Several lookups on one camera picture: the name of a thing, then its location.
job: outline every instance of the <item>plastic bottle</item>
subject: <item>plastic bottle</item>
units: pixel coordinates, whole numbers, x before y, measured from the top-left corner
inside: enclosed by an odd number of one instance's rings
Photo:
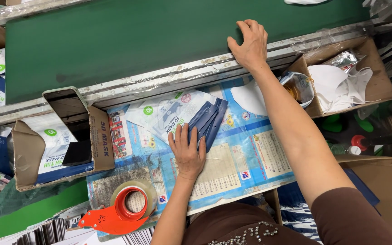
[[[359,147],[351,146],[348,144],[331,144],[329,145],[332,154],[334,155],[344,155],[344,154],[351,154],[351,155],[360,155],[361,149]]]

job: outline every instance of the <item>woman's right hand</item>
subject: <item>woman's right hand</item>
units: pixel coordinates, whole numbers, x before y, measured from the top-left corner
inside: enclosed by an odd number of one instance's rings
[[[228,47],[237,62],[250,73],[266,67],[267,32],[264,26],[255,20],[237,21],[237,26],[243,33],[244,42],[241,46],[234,38],[228,37]]]

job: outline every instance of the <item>white bottle cap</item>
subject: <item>white bottle cap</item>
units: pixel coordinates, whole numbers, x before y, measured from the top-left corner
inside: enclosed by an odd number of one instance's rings
[[[361,149],[359,147],[349,147],[349,154],[351,155],[360,155],[361,154]]]

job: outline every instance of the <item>woman's left hand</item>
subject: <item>woman's left hand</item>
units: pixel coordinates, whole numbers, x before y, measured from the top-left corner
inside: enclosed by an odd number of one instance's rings
[[[193,127],[191,131],[190,144],[188,144],[188,130],[188,123],[185,123],[183,127],[178,125],[175,133],[175,141],[173,141],[173,134],[171,132],[169,133],[168,139],[172,152],[175,154],[176,163],[178,164],[178,176],[196,181],[205,164],[205,136],[200,139],[198,153],[197,128]]]

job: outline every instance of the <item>hand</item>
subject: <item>hand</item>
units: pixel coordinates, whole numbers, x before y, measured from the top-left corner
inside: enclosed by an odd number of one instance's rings
[[[200,139],[199,153],[197,152],[197,129],[193,127],[191,132],[190,145],[188,144],[189,124],[185,123],[183,127],[176,127],[175,141],[173,141],[172,132],[169,133],[169,145],[175,154],[176,163],[179,168],[179,176],[196,181],[200,172],[203,170],[206,156],[205,136]]]
[[[243,44],[239,46],[232,37],[227,39],[237,62],[251,73],[267,66],[267,32],[264,26],[255,20],[237,21],[237,26],[243,33]]]

